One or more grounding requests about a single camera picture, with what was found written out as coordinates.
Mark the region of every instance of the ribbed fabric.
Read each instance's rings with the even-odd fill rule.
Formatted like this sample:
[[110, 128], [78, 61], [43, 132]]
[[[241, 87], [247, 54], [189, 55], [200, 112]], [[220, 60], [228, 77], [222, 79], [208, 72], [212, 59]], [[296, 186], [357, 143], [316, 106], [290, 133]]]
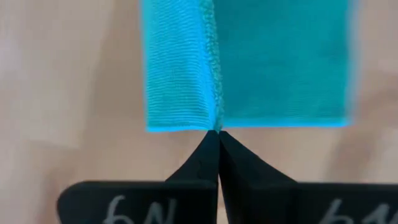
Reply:
[[351, 1], [142, 3], [149, 131], [346, 124]]
[[142, 3], [148, 130], [220, 129], [213, 3]]

